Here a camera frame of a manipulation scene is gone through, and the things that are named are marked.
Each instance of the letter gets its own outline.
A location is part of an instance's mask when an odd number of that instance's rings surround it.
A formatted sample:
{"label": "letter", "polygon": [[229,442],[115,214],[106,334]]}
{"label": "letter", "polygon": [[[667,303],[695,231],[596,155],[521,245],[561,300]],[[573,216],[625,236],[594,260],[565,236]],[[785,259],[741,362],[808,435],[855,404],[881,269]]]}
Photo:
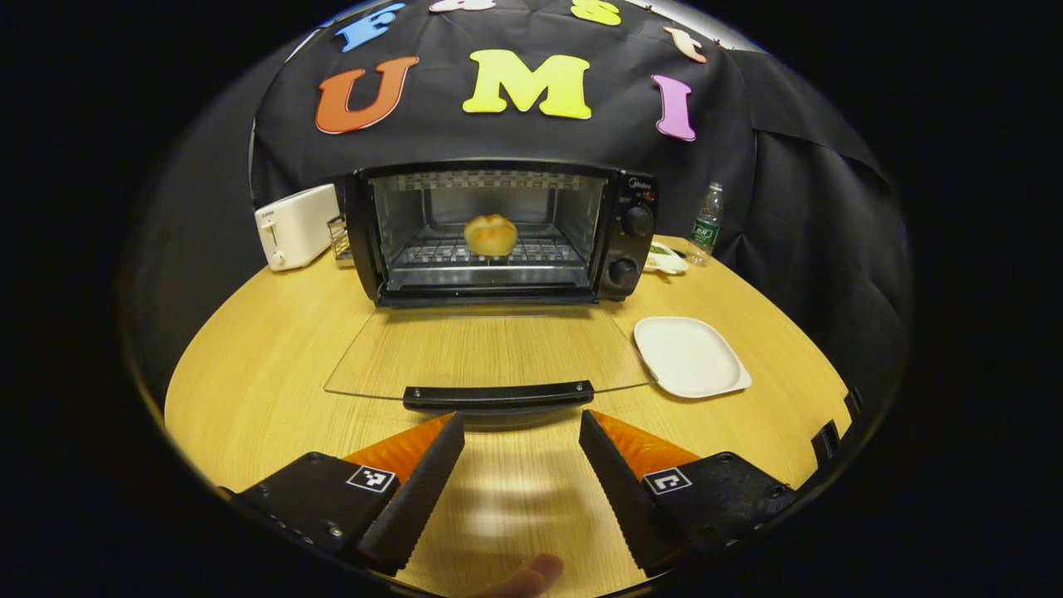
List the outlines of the letter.
{"label": "letter", "polygon": [[348,109],[347,102],[351,98],[354,82],[366,73],[365,69],[356,68],[322,81],[317,114],[318,129],[322,133],[336,135],[365,129],[383,120],[399,104],[406,81],[406,71],[416,65],[418,59],[417,56],[405,56],[381,63],[376,71],[383,73],[383,76],[376,99],[361,109]]}
{"label": "letter", "polygon": [[657,130],[685,141],[693,141],[696,135],[690,127],[690,115],[687,113],[690,87],[662,74],[651,78],[661,87],[661,119],[657,121]]}
{"label": "letter", "polygon": [[584,71],[591,65],[583,58],[554,54],[533,72],[509,50],[478,50],[469,57],[479,63],[479,71],[472,98],[461,104],[466,112],[506,109],[506,100],[500,97],[500,86],[504,86],[521,112],[527,112],[546,89],[546,99],[539,104],[543,114],[591,117],[591,108],[584,103]]}
{"label": "letter", "polygon": [[449,13],[451,11],[486,11],[494,7],[494,0],[440,0],[428,6],[432,13]]}
{"label": "letter", "polygon": [[394,11],[405,5],[402,2],[396,2],[337,31],[336,35],[342,35],[347,39],[347,45],[340,51],[350,52],[366,41],[384,35],[384,32],[388,30],[387,24],[395,20]]}
{"label": "letter", "polygon": [[620,24],[620,8],[602,0],[572,0],[573,15],[589,21],[615,27]]}
{"label": "letter", "polygon": [[702,42],[690,36],[689,33],[681,29],[673,29],[671,27],[665,27],[664,31],[672,34],[672,41],[675,41],[675,47],[679,49],[680,52],[688,58],[694,61],[695,63],[707,63],[709,58],[706,58],[702,54],[697,53],[695,48],[701,48]]}

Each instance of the yellow letter m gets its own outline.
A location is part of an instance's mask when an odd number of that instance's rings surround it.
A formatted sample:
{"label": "yellow letter m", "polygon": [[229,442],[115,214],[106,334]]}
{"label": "yellow letter m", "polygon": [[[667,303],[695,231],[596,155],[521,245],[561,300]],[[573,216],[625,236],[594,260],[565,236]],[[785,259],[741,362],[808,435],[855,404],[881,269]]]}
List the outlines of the yellow letter m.
{"label": "yellow letter m", "polygon": [[502,112],[506,100],[500,97],[505,87],[513,105],[527,112],[546,90],[539,109],[550,116],[590,118],[591,108],[584,103],[584,71],[591,65],[583,58],[554,54],[532,71],[509,50],[479,50],[469,54],[479,63],[476,88],[461,107],[466,112]]}

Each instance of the orange letter u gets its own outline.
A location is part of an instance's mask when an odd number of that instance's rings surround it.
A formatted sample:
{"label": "orange letter u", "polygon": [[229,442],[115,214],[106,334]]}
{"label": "orange letter u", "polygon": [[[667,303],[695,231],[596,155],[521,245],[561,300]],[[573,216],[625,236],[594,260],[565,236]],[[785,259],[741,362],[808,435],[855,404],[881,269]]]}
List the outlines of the orange letter u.
{"label": "orange letter u", "polygon": [[399,104],[403,83],[406,81],[406,71],[417,63],[417,56],[381,63],[376,67],[376,71],[383,74],[376,100],[361,109],[348,109],[347,102],[351,98],[355,81],[366,73],[365,69],[356,68],[322,81],[319,86],[321,101],[318,102],[318,129],[323,133],[337,135],[379,122]]}

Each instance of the oven door handle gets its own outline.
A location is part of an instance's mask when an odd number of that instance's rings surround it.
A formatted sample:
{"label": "oven door handle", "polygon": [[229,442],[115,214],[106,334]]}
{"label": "oven door handle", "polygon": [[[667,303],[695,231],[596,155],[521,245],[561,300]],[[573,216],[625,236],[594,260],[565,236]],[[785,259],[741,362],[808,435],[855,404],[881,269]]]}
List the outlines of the oven door handle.
{"label": "oven door handle", "polygon": [[467,416],[523,415],[591,403],[589,380],[528,387],[438,388],[407,387],[403,407],[424,413],[459,411]]}

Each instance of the oven rack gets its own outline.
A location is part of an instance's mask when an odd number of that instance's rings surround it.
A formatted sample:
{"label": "oven rack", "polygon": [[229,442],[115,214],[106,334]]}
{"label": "oven rack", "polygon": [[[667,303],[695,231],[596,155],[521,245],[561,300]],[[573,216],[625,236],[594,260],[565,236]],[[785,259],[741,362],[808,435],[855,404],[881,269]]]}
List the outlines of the oven rack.
{"label": "oven rack", "polygon": [[518,237],[504,257],[487,257],[469,250],[465,238],[418,238],[395,257],[394,266],[526,266],[533,263],[583,264],[579,254],[563,237]]}

